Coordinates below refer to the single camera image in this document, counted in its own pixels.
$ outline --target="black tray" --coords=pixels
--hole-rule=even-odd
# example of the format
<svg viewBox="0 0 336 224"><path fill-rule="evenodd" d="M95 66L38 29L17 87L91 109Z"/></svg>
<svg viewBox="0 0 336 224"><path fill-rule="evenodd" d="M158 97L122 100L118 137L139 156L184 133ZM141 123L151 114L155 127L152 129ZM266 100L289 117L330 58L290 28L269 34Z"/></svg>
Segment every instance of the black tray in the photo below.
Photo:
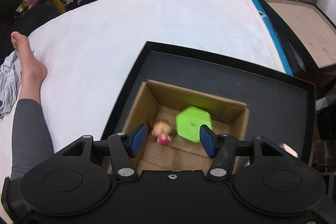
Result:
<svg viewBox="0 0 336 224"><path fill-rule="evenodd" d="M147 42L119 94L102 139L122 131L142 82L156 80L246 103L246 140L286 143L308 163L315 128L315 86L235 58Z"/></svg>

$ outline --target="black jacket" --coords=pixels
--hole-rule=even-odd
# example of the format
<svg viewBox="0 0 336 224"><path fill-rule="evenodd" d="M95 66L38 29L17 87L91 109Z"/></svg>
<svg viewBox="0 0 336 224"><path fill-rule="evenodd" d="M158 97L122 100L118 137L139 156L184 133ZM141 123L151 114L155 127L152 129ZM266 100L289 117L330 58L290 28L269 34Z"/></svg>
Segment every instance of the black jacket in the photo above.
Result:
<svg viewBox="0 0 336 224"><path fill-rule="evenodd" d="M23 0L0 0L0 52L7 48L6 35L9 27L15 21L16 9Z"/></svg>

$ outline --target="person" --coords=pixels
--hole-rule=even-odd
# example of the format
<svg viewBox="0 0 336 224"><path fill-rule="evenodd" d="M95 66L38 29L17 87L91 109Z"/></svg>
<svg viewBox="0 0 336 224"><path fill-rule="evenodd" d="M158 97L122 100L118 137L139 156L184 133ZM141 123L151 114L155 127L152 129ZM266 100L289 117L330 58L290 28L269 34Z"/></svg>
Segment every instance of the person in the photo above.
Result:
<svg viewBox="0 0 336 224"><path fill-rule="evenodd" d="M11 33L22 69L21 92L12 130L12 172L10 179L20 179L31 168L53 155L53 146L44 121L40 89L47 76L46 67L32 53L28 37Z"/></svg>
<svg viewBox="0 0 336 224"><path fill-rule="evenodd" d="M23 0L0 0L0 65L14 51L11 33L29 36L35 29L59 15L55 7L38 4L22 15L16 12Z"/></svg>

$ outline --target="beige board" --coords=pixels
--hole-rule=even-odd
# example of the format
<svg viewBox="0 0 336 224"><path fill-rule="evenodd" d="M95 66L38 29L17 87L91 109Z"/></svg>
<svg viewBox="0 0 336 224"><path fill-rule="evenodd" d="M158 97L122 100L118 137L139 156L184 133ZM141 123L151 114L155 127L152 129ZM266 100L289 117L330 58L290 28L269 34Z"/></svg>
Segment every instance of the beige board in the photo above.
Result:
<svg viewBox="0 0 336 224"><path fill-rule="evenodd" d="M312 5L290 0L265 0L287 23L319 68L336 63L336 30Z"/></svg>
<svg viewBox="0 0 336 224"><path fill-rule="evenodd" d="M245 138L249 111L244 103L152 80L142 83L123 132L132 132L139 123L147 124L150 118L166 120L176 130L176 115L190 105L211 113L215 133L232 134L240 140ZM175 134L171 144L161 146L151 138L150 128L147 133L148 140L142 151L132 159L139 173L142 170L203 170L206 173L213 162L201 143L189 142Z"/></svg>

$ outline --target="green lid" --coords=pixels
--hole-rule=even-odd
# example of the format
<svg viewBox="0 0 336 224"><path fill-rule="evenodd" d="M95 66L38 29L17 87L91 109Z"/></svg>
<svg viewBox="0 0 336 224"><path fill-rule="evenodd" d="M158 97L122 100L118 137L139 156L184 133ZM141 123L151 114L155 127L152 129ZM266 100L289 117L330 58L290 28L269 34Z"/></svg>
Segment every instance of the green lid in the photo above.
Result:
<svg viewBox="0 0 336 224"><path fill-rule="evenodd" d="M200 127L203 124L212 129L210 114L197 107L187 107L176 115L176 131L178 135L194 143L199 143L200 141Z"/></svg>

